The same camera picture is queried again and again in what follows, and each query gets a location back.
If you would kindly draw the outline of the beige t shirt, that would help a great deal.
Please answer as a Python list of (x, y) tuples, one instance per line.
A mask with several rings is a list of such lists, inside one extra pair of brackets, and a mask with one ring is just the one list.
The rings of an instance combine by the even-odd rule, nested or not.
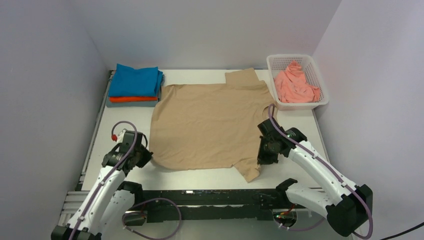
[(274, 101), (253, 68), (227, 72), (225, 83), (164, 86), (151, 118), (153, 161), (173, 171), (234, 167), (251, 182), (261, 172), (258, 125)]

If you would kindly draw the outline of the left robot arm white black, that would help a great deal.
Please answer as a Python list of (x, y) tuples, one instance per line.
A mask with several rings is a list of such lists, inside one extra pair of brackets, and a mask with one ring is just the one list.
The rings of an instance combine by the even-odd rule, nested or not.
[(70, 220), (53, 229), (52, 240), (104, 240), (112, 223), (127, 210), (143, 205), (142, 185), (125, 179), (135, 167), (142, 168), (152, 159), (147, 137), (125, 129), (112, 139), (117, 144), (104, 155), (92, 189)]

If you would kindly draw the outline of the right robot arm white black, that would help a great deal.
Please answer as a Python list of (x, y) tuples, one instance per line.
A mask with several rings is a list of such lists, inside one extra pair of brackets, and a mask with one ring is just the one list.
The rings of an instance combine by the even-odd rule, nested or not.
[(273, 117), (258, 126), (261, 133), (257, 162), (270, 165), (284, 156), (300, 166), (319, 185), (322, 191), (310, 189), (293, 178), (276, 187), (276, 203), (287, 208), (301, 205), (327, 220), (332, 229), (343, 237), (355, 234), (365, 222), (369, 223), (367, 235), (373, 232), (373, 192), (365, 184), (359, 186), (343, 176), (313, 147), (297, 128), (284, 130)]

